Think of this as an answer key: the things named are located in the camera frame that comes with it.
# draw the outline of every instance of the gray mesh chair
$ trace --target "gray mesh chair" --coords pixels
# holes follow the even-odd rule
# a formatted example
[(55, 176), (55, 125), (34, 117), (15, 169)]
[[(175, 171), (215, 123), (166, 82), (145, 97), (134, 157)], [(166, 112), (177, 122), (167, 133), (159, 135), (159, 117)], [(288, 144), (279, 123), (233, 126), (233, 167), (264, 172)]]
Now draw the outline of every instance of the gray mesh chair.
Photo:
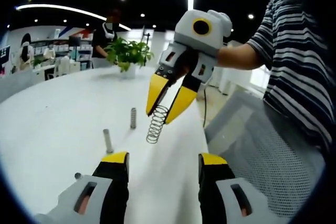
[(0, 103), (14, 94), (35, 84), (31, 69), (23, 70), (0, 79)]
[(236, 92), (205, 129), (209, 152), (264, 193), (287, 222), (316, 185), (324, 160), (300, 132), (261, 99)]

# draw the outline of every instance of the person's hand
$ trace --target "person's hand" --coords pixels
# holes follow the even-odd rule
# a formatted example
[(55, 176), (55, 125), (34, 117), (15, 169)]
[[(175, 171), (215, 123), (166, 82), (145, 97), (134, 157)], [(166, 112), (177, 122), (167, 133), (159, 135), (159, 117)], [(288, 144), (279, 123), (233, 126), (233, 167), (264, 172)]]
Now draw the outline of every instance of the person's hand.
[(188, 48), (186, 49), (175, 63), (176, 75), (172, 80), (172, 84), (175, 84), (176, 81), (188, 73), (192, 73), (198, 62), (198, 51)]

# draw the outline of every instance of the potted plant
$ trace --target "potted plant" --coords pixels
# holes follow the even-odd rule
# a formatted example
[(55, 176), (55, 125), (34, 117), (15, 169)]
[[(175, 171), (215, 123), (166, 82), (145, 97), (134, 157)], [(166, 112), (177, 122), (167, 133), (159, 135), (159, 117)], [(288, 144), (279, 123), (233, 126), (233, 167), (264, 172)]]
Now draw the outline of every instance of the potted plant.
[(44, 61), (44, 58), (41, 58), (41, 57), (39, 57), (39, 58), (35, 58), (34, 60), (33, 60), (33, 67), (34, 68), (40, 68), (41, 67), (41, 63)]
[(142, 67), (153, 57), (146, 43), (127, 41), (123, 38), (108, 44), (105, 51), (108, 54), (107, 60), (112, 64), (117, 62), (125, 78), (135, 78), (135, 65)]

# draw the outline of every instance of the white table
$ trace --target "white table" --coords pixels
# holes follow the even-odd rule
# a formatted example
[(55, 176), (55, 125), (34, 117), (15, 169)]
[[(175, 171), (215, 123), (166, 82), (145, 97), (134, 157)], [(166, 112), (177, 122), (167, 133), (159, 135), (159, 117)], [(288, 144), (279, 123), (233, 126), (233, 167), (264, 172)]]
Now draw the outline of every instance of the white table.
[(47, 65), (47, 66), (40, 67), (40, 68), (34, 68), (33, 72), (46, 71), (46, 70), (52, 69), (52, 68), (55, 68), (55, 64), (53, 64), (53, 65)]
[[(146, 142), (150, 75), (121, 80), (118, 69), (93, 69), (52, 79), (0, 104), (0, 157), (8, 184), (33, 215), (47, 213), (58, 195), (92, 174), (105, 155), (102, 130), (116, 152), (130, 153), (130, 198), (125, 223), (202, 223), (198, 154), (207, 152), (195, 102), (165, 125), (157, 144)], [(170, 105), (181, 81), (163, 100)], [(130, 130), (131, 108), (137, 127)]]

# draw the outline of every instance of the window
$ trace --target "window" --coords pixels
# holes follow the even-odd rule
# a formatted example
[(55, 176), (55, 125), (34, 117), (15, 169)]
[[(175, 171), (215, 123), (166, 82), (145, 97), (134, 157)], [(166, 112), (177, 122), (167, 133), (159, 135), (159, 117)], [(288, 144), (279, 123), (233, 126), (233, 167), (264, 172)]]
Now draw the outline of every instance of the window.
[(270, 77), (270, 72), (264, 65), (258, 69), (252, 70), (250, 83), (262, 89), (266, 89), (268, 81), (269, 81), (269, 77)]

